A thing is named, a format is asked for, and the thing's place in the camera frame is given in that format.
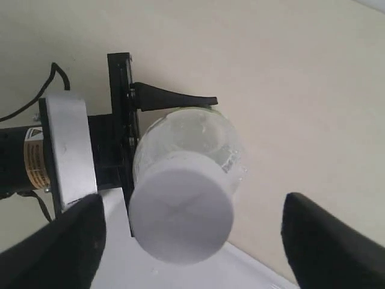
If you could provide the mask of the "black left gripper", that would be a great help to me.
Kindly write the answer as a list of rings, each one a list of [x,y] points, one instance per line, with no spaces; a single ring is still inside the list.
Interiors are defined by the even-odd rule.
[[[94,169],[99,190],[121,188],[129,215],[134,192],[133,162],[140,138],[137,109],[155,111],[178,107],[211,107],[216,97],[192,96],[132,81],[131,55],[107,55],[110,114],[88,116]]]

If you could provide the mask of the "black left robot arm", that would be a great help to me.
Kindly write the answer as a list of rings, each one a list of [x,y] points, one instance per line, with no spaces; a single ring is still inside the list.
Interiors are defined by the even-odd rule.
[[[90,116],[71,90],[66,73],[52,63],[48,81],[59,75],[63,91],[32,100],[36,125],[1,129],[1,197],[50,192],[56,216],[101,190],[121,188],[125,204],[134,191],[133,163],[140,140],[138,111],[210,108],[215,97],[170,92],[133,82],[131,55],[108,54],[112,112]]]

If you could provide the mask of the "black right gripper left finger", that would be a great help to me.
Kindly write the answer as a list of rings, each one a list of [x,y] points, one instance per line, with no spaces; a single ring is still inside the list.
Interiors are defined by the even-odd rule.
[[[105,243],[102,197],[88,195],[1,253],[1,288],[90,288]]]

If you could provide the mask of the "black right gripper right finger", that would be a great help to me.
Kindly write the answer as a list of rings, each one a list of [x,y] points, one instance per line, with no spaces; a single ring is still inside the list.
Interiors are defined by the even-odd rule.
[[[286,195],[281,236],[300,288],[384,288],[384,247],[301,193]]]

